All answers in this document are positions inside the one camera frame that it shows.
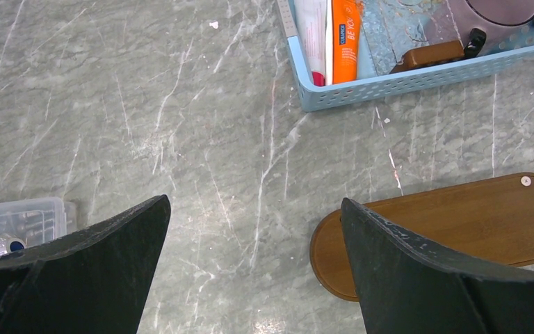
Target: brown wooden board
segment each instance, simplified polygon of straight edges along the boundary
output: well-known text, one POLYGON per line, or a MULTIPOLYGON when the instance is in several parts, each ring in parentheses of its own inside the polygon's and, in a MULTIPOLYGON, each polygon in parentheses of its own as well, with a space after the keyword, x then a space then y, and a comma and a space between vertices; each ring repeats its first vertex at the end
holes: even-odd
MULTIPOLYGON (((365 205, 389 221, 456 251, 516 267, 534 264, 534 173, 365 205)), ((341 211, 337 210, 320 222, 312 236, 310 262, 328 291, 357 301, 340 218, 341 211)))

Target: basket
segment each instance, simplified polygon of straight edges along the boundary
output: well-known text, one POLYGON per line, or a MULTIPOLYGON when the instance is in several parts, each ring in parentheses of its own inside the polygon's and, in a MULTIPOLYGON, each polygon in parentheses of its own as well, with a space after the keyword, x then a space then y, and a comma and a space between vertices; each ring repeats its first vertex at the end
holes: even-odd
POLYGON ((312 81, 307 60, 296 29, 293 0, 278 0, 282 26, 287 38, 293 74, 298 85, 302 109, 306 112, 374 100, 488 77, 534 55, 534 27, 523 26, 494 50, 495 53, 465 61, 387 74, 331 86, 318 87, 312 81))

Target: gray marble surface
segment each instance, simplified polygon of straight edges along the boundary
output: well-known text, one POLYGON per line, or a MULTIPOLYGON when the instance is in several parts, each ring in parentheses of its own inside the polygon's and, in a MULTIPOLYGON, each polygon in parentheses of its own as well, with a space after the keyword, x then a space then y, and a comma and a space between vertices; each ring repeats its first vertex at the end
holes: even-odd
POLYGON ((0 0, 0 202, 59 196, 85 227, 171 199, 140 333, 362 333, 358 304, 308 257, 344 196, 534 172, 534 58, 305 114, 276 14, 265 0, 0 0))

